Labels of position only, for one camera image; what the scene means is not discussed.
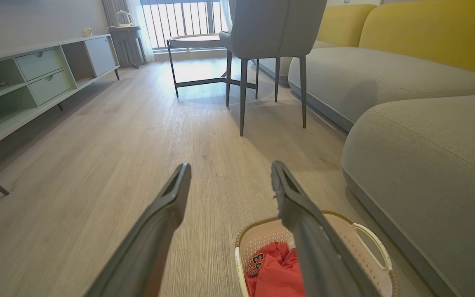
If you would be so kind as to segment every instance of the cabinet door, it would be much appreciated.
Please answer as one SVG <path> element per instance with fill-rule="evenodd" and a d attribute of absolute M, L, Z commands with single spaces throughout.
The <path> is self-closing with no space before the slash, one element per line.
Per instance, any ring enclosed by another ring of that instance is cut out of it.
<path fill-rule="evenodd" d="M 116 66 L 107 37 L 86 40 L 85 48 L 93 66 L 94 76 L 103 75 Z"/>

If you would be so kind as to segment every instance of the wall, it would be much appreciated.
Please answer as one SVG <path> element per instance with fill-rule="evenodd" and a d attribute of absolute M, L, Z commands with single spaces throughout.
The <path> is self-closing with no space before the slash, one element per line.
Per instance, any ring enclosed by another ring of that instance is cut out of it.
<path fill-rule="evenodd" d="M 0 51 L 94 35 L 107 28 L 102 0 L 0 0 Z"/>
<path fill-rule="evenodd" d="M 354 4 L 373 4 L 381 5 L 381 0 L 350 0 L 349 3 L 344 4 L 343 0 L 327 0 L 326 7 L 336 5 L 354 5 Z"/>

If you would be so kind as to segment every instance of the cable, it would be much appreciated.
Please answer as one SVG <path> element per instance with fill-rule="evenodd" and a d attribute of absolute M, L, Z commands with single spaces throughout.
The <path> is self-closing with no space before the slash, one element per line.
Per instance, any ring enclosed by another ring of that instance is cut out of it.
<path fill-rule="evenodd" d="M 106 29 L 106 34 L 107 34 L 107 30 L 109 30 L 109 28 L 122 28 L 122 27 L 109 26 L 109 27 L 107 27 L 107 29 Z"/>

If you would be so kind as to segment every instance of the sofa cushion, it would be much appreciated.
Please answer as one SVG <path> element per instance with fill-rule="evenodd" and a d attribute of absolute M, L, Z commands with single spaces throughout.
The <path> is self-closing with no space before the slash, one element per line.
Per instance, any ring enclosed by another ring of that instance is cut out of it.
<path fill-rule="evenodd" d="M 381 5 L 367 16 L 358 47 L 475 72 L 475 0 Z"/>
<path fill-rule="evenodd" d="M 358 47 L 366 17 L 376 5 L 355 4 L 326 7 L 317 40 L 341 47 Z"/>
<path fill-rule="evenodd" d="M 475 296 L 475 96 L 373 107 L 349 133 L 342 167 L 425 279 L 433 280 L 387 225 L 454 294 Z"/>
<path fill-rule="evenodd" d="M 329 42 L 315 41 L 313 49 L 322 49 L 324 47 L 337 47 Z M 287 85 L 287 77 L 289 76 L 289 66 L 291 64 L 292 57 L 283 57 L 280 59 L 280 83 Z M 260 68 L 272 77 L 276 74 L 276 58 L 260 59 Z"/>
<path fill-rule="evenodd" d="M 300 87 L 297 59 L 289 83 Z M 307 55 L 307 92 L 343 117 L 339 124 L 349 131 L 362 113 L 381 103 L 475 94 L 475 73 L 374 49 L 313 49 Z"/>

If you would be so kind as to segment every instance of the metal table frame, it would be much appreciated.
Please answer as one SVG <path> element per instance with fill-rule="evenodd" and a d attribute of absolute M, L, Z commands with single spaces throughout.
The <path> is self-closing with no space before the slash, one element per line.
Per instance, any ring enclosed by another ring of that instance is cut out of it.
<path fill-rule="evenodd" d="M 183 38 L 206 37 L 206 36 L 213 36 L 213 37 L 217 36 L 217 39 L 214 38 L 213 40 L 181 40 Z M 175 70 L 173 68 L 172 51 L 171 51 L 172 47 L 173 48 L 222 47 L 221 42 L 219 41 L 219 34 L 196 34 L 196 35 L 174 37 L 174 38 L 166 40 L 166 45 L 168 46 L 168 55 L 170 58 L 170 66 L 172 67 L 173 83 L 175 86 L 175 94 L 177 95 L 177 97 L 179 96 L 179 91 L 177 90 L 177 88 L 205 85 L 207 83 L 226 83 L 226 76 L 230 75 L 229 73 L 226 73 L 226 72 L 223 75 L 221 75 L 221 77 L 217 77 L 217 78 L 177 82 L 177 80 L 175 79 Z M 258 77 L 259 77 L 259 62 L 256 66 L 256 83 L 254 84 L 254 83 L 247 82 L 247 88 L 256 90 L 256 99 L 258 99 Z M 232 85 L 241 86 L 241 81 L 239 80 L 230 79 L 230 83 Z"/>

